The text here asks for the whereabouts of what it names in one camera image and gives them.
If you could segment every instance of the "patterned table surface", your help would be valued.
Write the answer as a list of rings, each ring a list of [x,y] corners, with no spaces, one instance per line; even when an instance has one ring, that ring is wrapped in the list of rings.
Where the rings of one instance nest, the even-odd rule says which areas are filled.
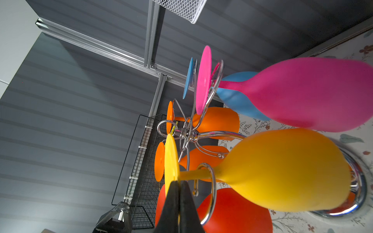
[[[253,135],[254,133],[289,129],[292,126],[280,124],[273,120],[260,121],[244,115],[240,115],[239,132],[244,135]],[[334,220],[322,219],[308,212],[280,212],[270,210],[275,233],[302,233],[302,232],[320,232],[320,233],[372,233],[373,232],[373,118],[360,127],[342,133],[320,132],[333,139],[340,145],[354,152],[356,156],[366,164],[363,168],[368,181],[368,196],[366,204],[360,211],[350,217]],[[225,146],[231,150],[239,140],[222,141],[219,145]],[[218,183],[218,188],[228,188],[225,183]]]

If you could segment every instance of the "chrome stand base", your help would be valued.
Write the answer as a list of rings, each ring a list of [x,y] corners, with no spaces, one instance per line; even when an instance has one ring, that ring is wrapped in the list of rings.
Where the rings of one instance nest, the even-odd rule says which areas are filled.
[[[367,181],[365,175],[355,160],[355,155],[345,148],[339,147],[351,167],[351,191],[348,199],[332,210],[311,211],[312,214],[325,218],[338,218],[350,215],[362,207],[367,196]]]

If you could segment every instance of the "wire mesh basket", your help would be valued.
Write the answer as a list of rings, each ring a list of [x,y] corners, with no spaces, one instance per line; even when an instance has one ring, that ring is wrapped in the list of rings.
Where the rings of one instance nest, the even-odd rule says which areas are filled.
[[[207,0],[153,0],[164,8],[195,24]]]
[[[157,132],[157,125],[166,115],[150,117],[145,126],[135,165],[128,184],[125,202],[130,204],[133,229],[154,228],[159,192],[164,178],[157,182],[154,175],[154,159],[158,144],[164,138]]]

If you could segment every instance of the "black wire mesh rack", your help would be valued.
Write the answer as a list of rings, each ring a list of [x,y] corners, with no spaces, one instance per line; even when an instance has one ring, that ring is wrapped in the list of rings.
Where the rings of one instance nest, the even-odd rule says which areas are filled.
[[[154,228],[157,199],[164,185],[164,177],[157,182],[154,175],[156,150],[165,139],[157,132],[157,125],[165,119],[164,114],[148,118],[124,197],[125,202],[130,204],[132,228],[135,230]],[[161,130],[166,133],[166,124],[162,124]]]

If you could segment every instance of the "white mesh basket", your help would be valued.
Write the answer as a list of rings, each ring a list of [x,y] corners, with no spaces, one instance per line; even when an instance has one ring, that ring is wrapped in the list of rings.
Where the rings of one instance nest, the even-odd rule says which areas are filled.
[[[178,16],[190,21],[197,22],[198,17],[207,0],[153,0],[164,8],[172,11]]]

